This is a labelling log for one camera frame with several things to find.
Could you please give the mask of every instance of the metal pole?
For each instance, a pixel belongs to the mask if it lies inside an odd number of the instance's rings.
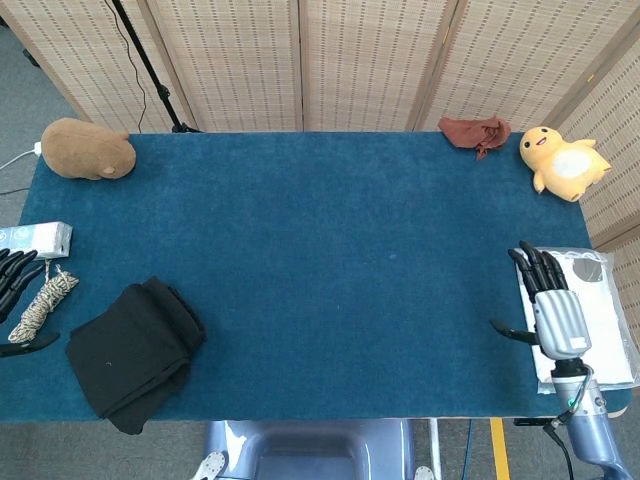
[[[158,91],[158,96],[160,97],[160,100],[162,100],[162,103],[167,109],[167,113],[171,117],[171,121],[173,122],[172,131],[176,133],[198,132],[198,130],[188,127],[185,123],[181,123],[180,120],[178,119],[178,115],[176,114],[176,111],[173,109],[173,105],[171,105],[171,102],[169,101],[169,95],[170,95],[169,89],[164,85],[162,85],[162,83],[160,83],[160,79],[156,75],[156,72],[153,69],[153,65],[151,65],[151,62],[149,61],[149,57],[147,57],[147,52],[145,52],[144,47],[142,46],[142,43],[140,43],[140,38],[138,38],[138,34],[136,33],[136,30],[133,28],[133,25],[131,24],[131,20],[129,19],[127,12],[122,6],[122,2],[120,0],[111,0],[111,3],[113,3],[113,6],[115,7],[116,12],[118,12],[118,16],[120,17],[120,20],[122,20],[122,24],[124,25],[124,28],[126,28],[127,33],[129,34],[129,37],[133,42],[133,45],[136,47],[136,50],[138,51],[138,54],[142,59],[142,63],[144,63],[144,66],[147,69],[149,76],[151,77],[151,81],[153,82],[153,84],[156,87],[156,90]]]

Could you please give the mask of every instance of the blue table surface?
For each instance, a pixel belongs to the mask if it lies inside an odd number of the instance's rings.
[[[137,165],[117,181],[41,161],[21,223],[74,227],[60,264],[80,284],[45,324],[60,340],[0,361],[0,420],[94,419],[69,332],[152,275],[208,331],[155,418],[558,413],[529,348],[488,323],[524,328],[508,248],[589,246],[578,205],[533,191],[519,138],[476,161],[439,133],[132,135]]]

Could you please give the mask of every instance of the gray floor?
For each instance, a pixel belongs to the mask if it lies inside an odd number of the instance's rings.
[[[0,28],[0,164],[32,149],[51,121],[73,116],[43,72],[32,67],[21,52],[13,34]],[[34,166],[35,157],[30,156],[0,171],[0,226],[18,222],[26,192],[3,193],[28,187]],[[2,367],[10,368],[4,363]],[[444,478],[460,478],[468,422],[442,420],[440,425]],[[429,464],[425,422],[416,421],[414,426],[418,461]],[[623,457],[640,478],[637,401],[614,420],[614,428]],[[540,429],[515,428],[508,421],[505,429],[511,478],[567,478],[560,450]],[[474,421],[473,431],[468,478],[495,478],[489,422]],[[137,437],[121,434],[106,422],[0,425],[0,478],[187,479],[200,461],[204,432],[203,423],[187,422],[149,422]],[[574,464],[577,479],[597,474],[596,469]]]

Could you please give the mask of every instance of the folded black towel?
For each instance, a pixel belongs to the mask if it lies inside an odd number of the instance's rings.
[[[204,326],[178,292],[152,277],[72,331],[67,356],[96,414],[133,435],[184,386],[204,340]]]

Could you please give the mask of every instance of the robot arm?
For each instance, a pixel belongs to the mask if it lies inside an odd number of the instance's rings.
[[[507,338],[540,345],[542,353],[555,360],[551,376],[566,411],[550,420],[544,430],[559,442],[554,430],[565,425],[576,457],[601,467],[603,480],[632,480],[618,453],[593,371],[581,360],[591,348],[591,339],[580,301],[569,290],[560,264],[550,253],[525,242],[520,242],[520,247],[526,258],[515,250],[509,250],[509,256],[522,274],[533,304],[536,332],[518,332],[495,320],[491,324]]]

